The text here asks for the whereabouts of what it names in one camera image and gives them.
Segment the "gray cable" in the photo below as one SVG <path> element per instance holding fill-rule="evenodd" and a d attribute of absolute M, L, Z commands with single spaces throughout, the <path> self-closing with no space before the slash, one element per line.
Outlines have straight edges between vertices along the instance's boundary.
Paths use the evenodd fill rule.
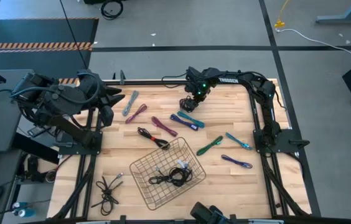
<path fill-rule="evenodd" d="M 131 94 L 130 101 L 127 103 L 127 106 L 124 108 L 124 110 L 122 112 L 123 116 L 127 116 L 127 114 L 130 112 L 131 105 L 133 105 L 133 103 L 136 100 L 136 98 L 138 97 L 138 95 L 139 95 L 139 92 L 134 90 L 133 94 Z"/>

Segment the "wooden tabletop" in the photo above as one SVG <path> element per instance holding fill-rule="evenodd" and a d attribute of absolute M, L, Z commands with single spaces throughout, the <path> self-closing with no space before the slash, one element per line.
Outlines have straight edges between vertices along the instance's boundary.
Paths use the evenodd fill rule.
<path fill-rule="evenodd" d="M 280 93 L 277 80 L 272 81 L 277 85 L 277 91 Z M 89 220 L 119 220 L 120 215 L 126 215 L 128 220 L 192 219 L 189 213 L 196 202 L 201 202 L 206 206 L 215 205 L 226 216 L 236 214 L 238 218 L 271 217 L 260 155 L 255 150 L 248 151 L 241 148 L 236 142 L 225 136 L 225 133 L 229 132 L 237 139 L 253 147 L 255 145 L 252 134 L 253 115 L 248 93 L 244 87 L 218 85 L 212 88 L 206 100 L 189 114 L 205 123 L 205 127 L 199 131 L 194 131 L 169 118 L 172 113 L 178 112 L 179 100 L 187 96 L 183 86 L 173 89 L 161 85 L 118 86 L 118 88 L 123 90 L 126 97 L 113 107 L 115 118 L 112 126 L 102 130 L 104 133 L 102 150 L 96 160 L 90 206 L 101 201 L 101 191 L 95 185 L 96 181 L 101 180 L 101 176 L 107 182 L 111 182 L 116 175 L 122 172 L 124 176 L 121 180 L 124 183 L 113 192 L 119 205 L 115 205 L 112 213 L 104 217 L 100 213 L 99 206 L 90 208 Z M 143 103 L 148 108 L 130 124 L 125 124 L 124 121 L 128 116 L 124 117 L 121 112 L 133 90 L 139 91 L 139 96 L 129 116 L 134 114 Z M 263 126 L 259 104 L 257 107 L 261 126 Z M 276 121 L 282 128 L 288 128 L 286 112 L 278 105 L 276 99 L 274 99 L 274 111 Z M 177 131 L 178 137 L 183 137 L 193 152 L 211 143 L 219 135 L 224 137 L 220 145 L 214 146 L 204 155 L 197 157 L 207 174 L 206 179 L 155 211 L 147 208 L 129 170 L 132 162 L 157 149 L 152 141 L 137 133 L 137 127 L 146 128 L 156 138 L 166 141 L 175 139 L 169 133 L 153 126 L 152 116 L 156 116 L 166 126 Z M 79 122 L 85 123 L 87 112 L 76 118 Z M 245 169 L 224 161 L 221 159 L 222 154 L 239 161 L 249 162 L 253 168 Z M 277 155 L 285 189 L 304 211 L 310 213 L 299 163 L 285 154 L 278 153 Z M 80 156 L 73 156 L 58 171 L 48 217 L 55 215 L 72 193 L 79 159 Z M 273 189 L 276 202 L 279 202 L 278 192 L 275 187 Z M 78 215 L 81 215 L 83 207 L 84 190 L 80 195 Z"/>

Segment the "wire basket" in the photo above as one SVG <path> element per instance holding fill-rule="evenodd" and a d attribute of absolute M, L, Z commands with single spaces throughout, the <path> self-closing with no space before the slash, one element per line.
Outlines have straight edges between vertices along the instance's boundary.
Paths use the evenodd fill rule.
<path fill-rule="evenodd" d="M 203 167 L 184 138 L 177 138 L 169 142 L 169 144 L 170 148 L 168 150 L 159 148 L 130 165 L 131 174 L 137 183 L 146 206 L 150 210 L 155 210 L 170 202 L 206 178 Z M 176 187 L 166 181 L 160 184 L 150 184 L 148 182 L 150 177 L 159 175 L 156 166 L 160 168 L 164 175 L 167 175 L 173 167 L 181 168 L 178 160 L 182 162 L 189 161 L 188 168 L 192 170 L 192 179 L 190 181 L 184 183 L 181 187 Z"/>

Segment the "gray floor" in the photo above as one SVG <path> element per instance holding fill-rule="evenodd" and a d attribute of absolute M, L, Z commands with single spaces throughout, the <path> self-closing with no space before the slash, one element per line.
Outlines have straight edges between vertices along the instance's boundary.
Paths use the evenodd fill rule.
<path fill-rule="evenodd" d="M 82 2 L 63 0 L 69 17 L 100 17 L 98 6 Z M 272 23 L 283 2 L 265 0 Z M 350 5 L 351 0 L 293 0 L 283 21 L 311 38 L 351 45 L 351 26 L 314 22 L 316 16 L 342 14 Z M 63 15 L 57 0 L 1 0 L 0 18 L 19 17 Z M 275 38 L 280 46 L 318 45 L 289 32 Z M 100 19 L 95 41 L 95 47 L 269 45 L 256 0 L 125 1 L 119 19 Z M 333 51 L 280 55 L 303 138 L 311 142 L 306 151 L 322 216 L 351 218 L 351 94 L 341 79 L 351 69 L 351 56 Z M 188 66 L 278 77 L 272 53 L 264 51 L 95 52 L 90 62 L 104 79 L 120 69 L 127 78 L 160 78 Z"/>

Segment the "red cable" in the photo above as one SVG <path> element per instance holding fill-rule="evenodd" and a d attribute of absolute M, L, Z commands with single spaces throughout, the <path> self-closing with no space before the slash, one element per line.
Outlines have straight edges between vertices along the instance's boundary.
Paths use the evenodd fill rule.
<path fill-rule="evenodd" d="M 151 119 L 152 119 L 153 125 L 155 125 L 156 127 L 159 127 L 161 129 L 167 131 L 169 134 L 171 134 L 174 137 L 176 137 L 178 135 L 177 132 L 171 130 L 170 128 L 168 128 L 164 124 L 162 124 L 157 117 L 153 116 Z"/>
<path fill-rule="evenodd" d="M 148 108 L 148 107 L 145 105 L 145 103 L 142 104 L 142 105 L 138 108 L 138 110 L 137 110 L 137 112 L 136 112 L 135 114 L 133 114 L 131 117 L 127 118 L 126 124 L 130 123 L 137 115 L 139 115 L 140 113 L 142 113 L 143 111 L 145 111 L 146 108 Z"/>

